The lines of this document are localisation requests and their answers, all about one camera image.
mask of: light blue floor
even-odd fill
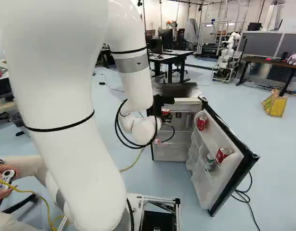
[[[252,169],[253,187],[249,192],[251,206],[262,231],[296,231],[296,97],[289,96],[283,118],[267,116],[260,102],[270,93],[247,86],[235,86],[209,80],[210,71],[187,67],[186,76],[196,81],[213,109],[258,155]],[[118,74],[103,67],[96,69],[92,78],[92,98],[96,122],[101,136],[118,168],[134,161],[138,151],[119,143],[114,130],[114,118],[124,93],[99,85],[106,81],[114,89],[121,89]],[[0,157],[32,155],[37,150],[27,136],[15,137],[18,129],[8,126],[0,129]],[[145,195],[179,197],[182,206],[183,231],[255,231],[247,205],[230,198],[214,218],[201,209],[184,163],[153,162],[147,148],[138,163],[122,174],[129,192]],[[33,189],[50,200],[45,189],[33,178],[14,182],[20,189]],[[246,177],[239,188],[249,184]],[[4,206],[25,197],[13,193]],[[61,212],[51,206],[52,217]],[[38,205],[24,219],[37,228],[49,230],[44,204]]]

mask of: silver band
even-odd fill
[[[117,69],[121,73],[134,73],[146,69],[149,65],[147,53],[128,59],[115,59]]]

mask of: game controller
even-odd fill
[[[15,171],[14,170],[6,170],[2,173],[2,178],[0,180],[3,180],[4,182],[7,182],[8,184],[11,184],[12,179],[15,177]],[[0,191],[2,190],[8,190],[9,186],[5,184],[0,184]]]

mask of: fridge door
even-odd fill
[[[194,116],[186,167],[190,172],[200,206],[208,209],[210,216],[214,216],[259,156],[234,134],[208,105],[205,98],[198,98],[203,103],[203,109]],[[199,116],[208,119],[206,129],[203,131],[199,131],[197,127]],[[218,165],[215,158],[221,147],[230,150],[231,154]]]

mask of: person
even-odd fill
[[[35,176],[45,186],[47,168],[39,155],[8,157],[0,159],[0,178],[6,170],[16,172],[14,179]],[[0,200],[11,195],[12,189],[0,192]],[[0,211],[0,231],[39,231],[32,226],[17,221],[9,214]]]

